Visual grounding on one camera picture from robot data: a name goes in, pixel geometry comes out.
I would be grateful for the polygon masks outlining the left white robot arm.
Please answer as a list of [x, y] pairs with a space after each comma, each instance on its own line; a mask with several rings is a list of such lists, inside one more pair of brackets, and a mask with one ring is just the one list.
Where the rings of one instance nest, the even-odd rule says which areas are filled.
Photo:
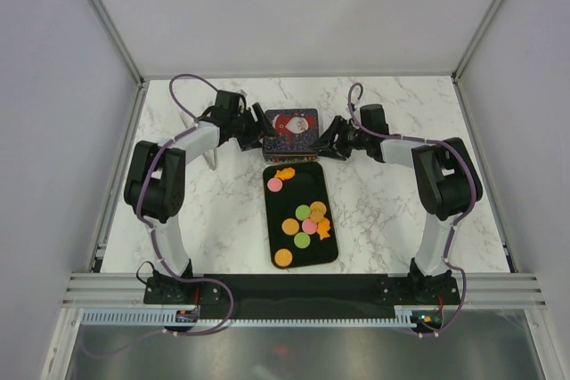
[[244, 94], [219, 90], [215, 103], [194, 117], [189, 128], [162, 143], [135, 144], [124, 200], [150, 235], [155, 266], [159, 274], [169, 276], [164, 294], [174, 303], [187, 303], [195, 291], [178, 219], [187, 166], [230, 140], [247, 151], [276, 135], [259, 103], [248, 105]]

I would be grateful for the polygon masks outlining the square cookie tin box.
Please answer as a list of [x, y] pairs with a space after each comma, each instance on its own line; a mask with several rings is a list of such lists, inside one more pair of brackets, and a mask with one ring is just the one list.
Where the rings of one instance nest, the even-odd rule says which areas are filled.
[[318, 155], [316, 152], [274, 152], [262, 150], [262, 157], [267, 165], [281, 165], [315, 161]]

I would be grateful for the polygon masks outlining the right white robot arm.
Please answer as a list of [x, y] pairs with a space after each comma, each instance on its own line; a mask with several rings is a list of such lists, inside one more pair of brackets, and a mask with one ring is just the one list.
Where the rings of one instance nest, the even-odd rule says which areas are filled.
[[318, 155], [347, 160], [363, 150], [379, 163], [399, 165], [414, 172], [419, 200], [427, 212], [419, 250], [411, 260], [408, 296], [415, 303], [429, 303], [440, 290], [436, 277], [450, 272], [452, 240], [462, 221], [483, 196], [483, 185], [464, 141], [422, 140], [389, 132], [380, 104], [359, 109], [360, 117], [335, 116], [313, 143]]

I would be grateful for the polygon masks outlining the gold tin lid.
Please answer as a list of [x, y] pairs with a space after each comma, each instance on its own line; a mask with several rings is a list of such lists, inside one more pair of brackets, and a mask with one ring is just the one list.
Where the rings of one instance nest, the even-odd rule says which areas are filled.
[[265, 116], [276, 137], [263, 141], [262, 153], [267, 156], [285, 157], [315, 155], [313, 144], [320, 137], [317, 109], [269, 109]]

